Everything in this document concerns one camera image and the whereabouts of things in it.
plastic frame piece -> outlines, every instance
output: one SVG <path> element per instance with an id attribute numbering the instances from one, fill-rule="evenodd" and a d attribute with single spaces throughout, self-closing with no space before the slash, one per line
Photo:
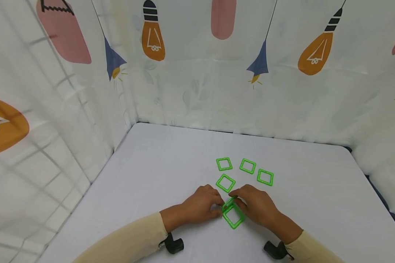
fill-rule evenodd
<path id="1" fill-rule="evenodd" d="M 243 167 L 245 162 L 253 164 L 253 168 L 251 169 L 251 171 L 247 170 L 246 168 Z M 250 161 L 250 160 L 243 158 L 243 160 L 241 161 L 241 164 L 240 164 L 240 170 L 248 172 L 249 174 L 253 174 L 255 172 L 255 169 L 256 169 L 256 163 L 254 161 Z"/>
<path id="2" fill-rule="evenodd" d="M 269 182 L 266 182 L 266 181 L 264 181 L 264 180 L 262 180 L 262 179 L 260 178 L 260 175 L 261 175 L 262 172 L 263 172 L 264 174 L 268 174 L 268 175 L 271 176 L 271 179 L 270 179 Z M 263 169 L 259 169 L 259 172 L 257 172 L 257 179 L 256 179 L 256 180 L 257 180 L 259 183 L 264 183 L 264 184 L 267 184 L 267 185 L 269 185 L 269 186 L 272 186 L 272 184 L 274 183 L 274 174 L 271 173 L 271 172 L 265 171 L 265 170 L 263 170 Z"/>
<path id="3" fill-rule="evenodd" d="M 222 181 L 223 178 L 227 178 L 230 182 L 231 185 L 229 186 L 229 188 L 225 188 L 224 186 L 222 186 L 220 183 Z M 222 176 L 218 179 L 217 183 L 215 184 L 216 186 L 218 186 L 219 188 L 221 188 L 223 191 L 225 191 L 226 193 L 230 193 L 231 189 L 233 189 L 233 186 L 236 184 L 236 181 L 232 178 L 230 178 L 228 175 L 226 174 L 222 174 Z"/>
<path id="4" fill-rule="evenodd" d="M 234 210 L 236 211 L 236 213 L 239 216 L 239 220 L 236 223 L 231 222 L 231 220 L 228 218 L 228 216 L 226 216 L 226 214 L 231 211 L 234 208 Z M 223 213 L 222 213 L 223 218 L 228 222 L 228 224 L 230 225 L 230 227 L 232 229 L 236 229 L 239 224 L 241 224 L 241 222 L 244 221 L 244 213 L 240 210 L 240 208 L 236 205 L 236 203 L 233 203 L 232 205 L 230 205 L 230 207 L 228 207 Z"/>
<path id="5" fill-rule="evenodd" d="M 222 207 L 221 207 L 222 213 L 223 213 L 225 210 L 227 210 L 230 206 L 232 206 L 232 205 L 234 204 L 233 200 L 236 199 L 236 198 L 237 198 L 237 196 L 233 196 L 233 197 L 231 197 L 230 199 L 228 199 L 228 201 L 226 201 L 226 202 L 222 205 Z"/>
<path id="6" fill-rule="evenodd" d="M 220 162 L 220 161 L 224 161 L 224 160 L 228 161 L 228 165 L 229 165 L 229 166 L 228 166 L 228 167 L 225 167 L 225 168 L 221 168 L 221 165 L 219 164 L 219 162 Z M 217 159 L 217 165 L 218 165 L 218 170 L 220 170 L 220 171 L 230 170 L 230 169 L 233 168 L 233 166 L 231 165 L 230 158 L 228 158 L 228 157 L 225 157 L 225 158 L 218 158 L 218 159 Z"/>

blue triangle print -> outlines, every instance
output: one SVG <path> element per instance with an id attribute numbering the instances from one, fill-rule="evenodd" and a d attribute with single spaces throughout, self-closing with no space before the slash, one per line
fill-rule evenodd
<path id="1" fill-rule="evenodd" d="M 268 64 L 266 62 L 266 39 L 263 42 L 259 55 L 247 70 L 255 73 L 254 76 L 268 72 Z"/>
<path id="2" fill-rule="evenodd" d="M 113 71 L 119 68 L 122 64 L 126 64 L 126 61 L 110 47 L 110 44 L 108 43 L 105 36 L 104 39 L 105 39 L 105 55 L 107 57 L 108 78 L 109 80 L 111 80 Z"/>

black clamp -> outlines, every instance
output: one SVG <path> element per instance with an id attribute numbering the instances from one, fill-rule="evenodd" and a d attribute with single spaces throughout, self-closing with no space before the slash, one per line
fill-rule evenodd
<path id="1" fill-rule="evenodd" d="M 265 252 L 267 252 L 273 259 L 283 259 L 288 256 L 291 258 L 291 260 L 294 260 L 294 258 L 288 253 L 282 241 L 279 242 L 278 247 L 276 247 L 270 241 L 267 241 L 263 247 L 263 250 L 265 250 Z"/>
<path id="2" fill-rule="evenodd" d="M 162 241 L 159 245 L 161 246 L 162 243 L 165 244 L 165 248 L 167 248 L 170 254 L 176 254 L 177 252 L 180 252 L 184 249 L 183 239 L 179 238 L 177 240 L 174 240 L 172 233 L 169 233 L 167 238 L 164 241 Z"/>

backdrop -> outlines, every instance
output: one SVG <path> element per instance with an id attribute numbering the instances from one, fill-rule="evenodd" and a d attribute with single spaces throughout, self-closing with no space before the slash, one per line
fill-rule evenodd
<path id="1" fill-rule="evenodd" d="M 395 0 L 0 0 L 0 262 L 137 121 L 350 146 L 395 213 Z"/>

table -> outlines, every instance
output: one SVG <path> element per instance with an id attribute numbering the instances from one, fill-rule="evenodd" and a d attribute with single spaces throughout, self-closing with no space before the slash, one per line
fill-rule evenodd
<path id="1" fill-rule="evenodd" d="M 218 171 L 222 157 L 233 169 Z M 255 174 L 239 169 L 242 158 L 257 163 Z M 274 173 L 273 186 L 256 181 L 260 168 Z M 395 222 L 343 147 L 138 123 L 39 263 L 71 262 L 125 224 L 183 202 L 198 186 L 217 188 L 223 173 L 236 180 L 233 189 L 248 183 L 267 191 L 280 211 L 345 262 L 395 262 Z M 163 248 L 140 262 L 274 262 L 262 248 L 279 241 L 248 219 L 236 230 L 219 218 L 173 236 L 183 239 L 183 251 Z"/>

